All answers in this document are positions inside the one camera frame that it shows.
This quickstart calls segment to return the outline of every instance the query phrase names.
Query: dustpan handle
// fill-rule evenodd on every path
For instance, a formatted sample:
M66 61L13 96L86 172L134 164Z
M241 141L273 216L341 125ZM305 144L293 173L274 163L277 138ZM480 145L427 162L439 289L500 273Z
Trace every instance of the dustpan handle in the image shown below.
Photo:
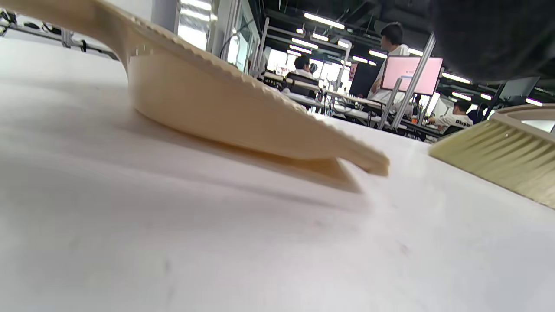
M555 120L555 104L520 105L503 108L495 111L495 114L505 115L516 120Z
M101 4L98 0L0 0L0 7L104 42Z

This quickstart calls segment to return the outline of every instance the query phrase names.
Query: brush bristles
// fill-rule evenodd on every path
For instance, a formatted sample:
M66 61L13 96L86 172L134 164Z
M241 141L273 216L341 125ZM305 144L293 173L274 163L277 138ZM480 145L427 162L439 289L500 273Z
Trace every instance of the brush bristles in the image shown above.
M555 145L489 120L433 145L430 156L555 209Z

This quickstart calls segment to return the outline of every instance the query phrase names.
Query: dustpan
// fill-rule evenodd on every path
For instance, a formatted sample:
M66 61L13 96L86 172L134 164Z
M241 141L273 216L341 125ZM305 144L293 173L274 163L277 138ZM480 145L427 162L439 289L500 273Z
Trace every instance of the dustpan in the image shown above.
M175 34L103 0L0 0L111 48L129 80L133 106L175 130L265 154L301 160L346 159L387 175L380 152Z

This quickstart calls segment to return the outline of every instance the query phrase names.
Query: pink screen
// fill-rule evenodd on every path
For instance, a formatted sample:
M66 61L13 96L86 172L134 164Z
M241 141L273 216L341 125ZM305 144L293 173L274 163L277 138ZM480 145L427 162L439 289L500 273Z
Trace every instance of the pink screen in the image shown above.
M397 79L402 77L403 82L401 83L399 91L407 91L419 61L420 57L388 57L381 88L393 90ZM415 93L433 94L437 79L440 75L442 62L442 58L431 57L428 59L422 71L422 75L420 75L420 79L416 84Z

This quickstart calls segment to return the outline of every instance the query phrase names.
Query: man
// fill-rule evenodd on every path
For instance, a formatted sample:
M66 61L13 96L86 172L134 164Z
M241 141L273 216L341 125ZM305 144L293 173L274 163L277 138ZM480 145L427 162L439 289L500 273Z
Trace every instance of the man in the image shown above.
M458 100L453 107L452 114L437 118L430 117L428 121L431 124L439 126L442 132L452 125L459 128L471 127L474 125L474 122L466 115L467 110L470 109L470 105L472 104L467 100Z
M295 68L294 74L314 79L314 76L310 73L310 58L308 56L297 57L295 60Z
M403 28L398 22L393 22L388 24L381 33L381 47L382 49L388 51L388 56L408 56L408 46L406 44L401 44L403 41ZM382 77L384 76L385 62L380 68L380 72L376 77L376 81L370 88L368 93L368 99L376 100L379 102L387 103L389 97L391 96L390 90L381 90ZM405 97L404 92L397 92L395 99L393 100L393 109L397 110ZM407 107L405 113L410 113L412 109Z
M487 108L487 104L480 104L478 109L471 110L467 115L472 119L474 124L481 122L484 119L483 111Z

